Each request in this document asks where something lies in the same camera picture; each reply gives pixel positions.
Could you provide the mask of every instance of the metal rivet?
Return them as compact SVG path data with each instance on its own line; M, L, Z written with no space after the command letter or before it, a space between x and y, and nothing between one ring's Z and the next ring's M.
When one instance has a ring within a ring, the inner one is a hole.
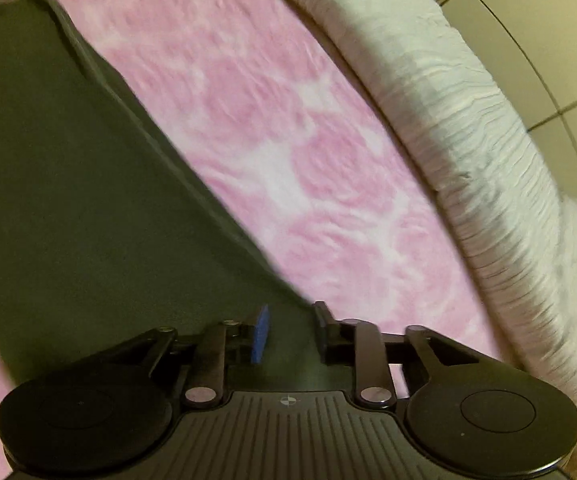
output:
M190 402L197 402L202 404L203 402L211 402L211 400L217 397L217 394L213 388L207 388L206 386L196 386L195 388L189 388L184 394L187 400Z
M369 388L364 388L360 392L360 397L366 402L371 402L373 404L383 404L393 397L391 392L385 388L380 388L379 386L371 386Z

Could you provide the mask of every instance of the pink floral pattern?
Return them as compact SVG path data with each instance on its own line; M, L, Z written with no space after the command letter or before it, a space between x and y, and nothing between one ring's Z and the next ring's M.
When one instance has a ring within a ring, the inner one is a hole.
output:
M60 1L305 297L497 355L405 157L283 0Z

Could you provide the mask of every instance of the blue plastic piece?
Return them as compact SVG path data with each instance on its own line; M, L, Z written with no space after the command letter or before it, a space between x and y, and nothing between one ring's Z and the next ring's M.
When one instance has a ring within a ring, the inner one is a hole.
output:
M260 315L255 323L255 330L252 336L251 363L259 364L262 362L262 354L266 346L266 338L270 327L270 311L268 305L264 305Z

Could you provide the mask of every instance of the crosshair marking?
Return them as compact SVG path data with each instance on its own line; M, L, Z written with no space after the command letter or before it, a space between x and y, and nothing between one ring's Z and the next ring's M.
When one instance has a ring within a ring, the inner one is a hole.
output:
M297 402L297 399L295 397L287 395L282 397L280 399L280 402L284 404L284 406L293 406Z

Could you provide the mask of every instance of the green mat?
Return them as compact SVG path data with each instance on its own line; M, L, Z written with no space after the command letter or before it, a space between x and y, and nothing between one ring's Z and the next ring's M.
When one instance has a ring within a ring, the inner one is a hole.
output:
M0 352L14 379L261 304L271 334L251 381L348 380L320 364L307 302L56 2L0 5Z

